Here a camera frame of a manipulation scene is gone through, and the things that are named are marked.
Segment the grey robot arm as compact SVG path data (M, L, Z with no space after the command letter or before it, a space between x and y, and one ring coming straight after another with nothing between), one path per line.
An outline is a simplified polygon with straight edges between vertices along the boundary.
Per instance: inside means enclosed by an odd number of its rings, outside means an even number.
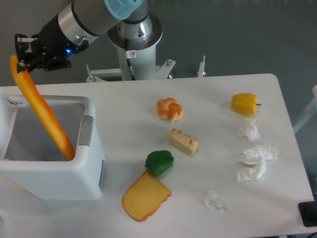
M69 57L84 51L100 35L120 21L148 14L145 0L74 0L28 37L15 34L17 72L71 67Z

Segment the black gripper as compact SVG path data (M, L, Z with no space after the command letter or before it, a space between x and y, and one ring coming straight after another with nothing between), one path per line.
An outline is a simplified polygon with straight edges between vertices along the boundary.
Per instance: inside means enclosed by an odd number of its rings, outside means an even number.
M52 19L38 34L27 37L15 34L17 73L43 68L46 71L71 67L68 58L89 47L88 36L70 41L62 32L57 19Z

